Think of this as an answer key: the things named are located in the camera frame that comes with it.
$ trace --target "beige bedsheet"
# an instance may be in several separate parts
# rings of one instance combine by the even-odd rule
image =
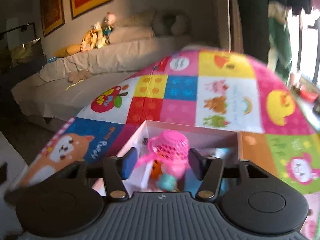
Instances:
[[[18,83],[11,92],[24,115],[54,117],[67,121],[107,89],[145,66],[180,50],[189,42],[188,36],[164,37],[110,45],[103,49],[94,49],[87,53],[87,56],[78,53],[58,62],[60,66],[57,71],[52,63],[45,65],[43,71],[47,72],[48,80],[53,81],[45,82],[40,73],[36,73]],[[67,69],[86,69],[85,67],[92,65],[96,66],[97,73],[110,73],[94,75],[65,90],[70,85],[65,75]]]
[[[67,121],[106,89],[116,86],[134,73],[99,74],[68,90],[65,90],[70,85],[67,79],[33,87],[32,81],[40,79],[37,73],[17,84],[11,92],[24,115],[56,117]]]
[[[92,74],[138,71],[181,49],[190,42],[189,36],[160,37],[111,44],[100,49],[79,52],[46,64],[40,77],[46,81],[67,78],[67,73],[90,69]]]

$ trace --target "plush toy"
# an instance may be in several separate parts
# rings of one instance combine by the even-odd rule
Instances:
[[[84,52],[84,51],[93,49],[96,43],[97,43],[97,34],[92,30],[88,31],[82,39],[81,51]]]
[[[103,19],[103,34],[106,37],[113,31],[115,22],[116,16],[113,13],[108,12],[107,16]]]
[[[81,70],[80,72],[70,72],[67,73],[68,81],[72,82],[72,84],[77,84],[81,80],[91,77],[91,73],[89,70]]]
[[[103,35],[100,22],[96,22],[96,24],[93,26],[93,32],[97,33],[97,42],[95,46],[100,49],[106,44],[106,37]]]

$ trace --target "ribbed gray surface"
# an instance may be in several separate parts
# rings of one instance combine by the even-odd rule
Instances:
[[[298,233],[257,237],[225,222],[213,204],[194,200],[189,193],[135,193],[125,203],[113,203],[103,217],[73,236],[46,238],[24,233],[23,240],[303,240]]]

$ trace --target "metal screw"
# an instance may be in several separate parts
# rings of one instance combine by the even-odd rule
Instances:
[[[212,198],[214,193],[210,190],[202,190],[198,193],[198,195],[202,198]]]
[[[126,193],[122,190],[114,190],[111,192],[110,196],[112,198],[124,198],[126,196]]]

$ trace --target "foam play mat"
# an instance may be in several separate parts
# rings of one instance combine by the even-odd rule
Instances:
[[[183,50],[97,95],[45,146],[22,184],[40,182],[79,159],[116,155],[145,121],[242,131],[253,162],[305,195],[302,229],[318,237],[320,140],[281,80],[252,57]]]

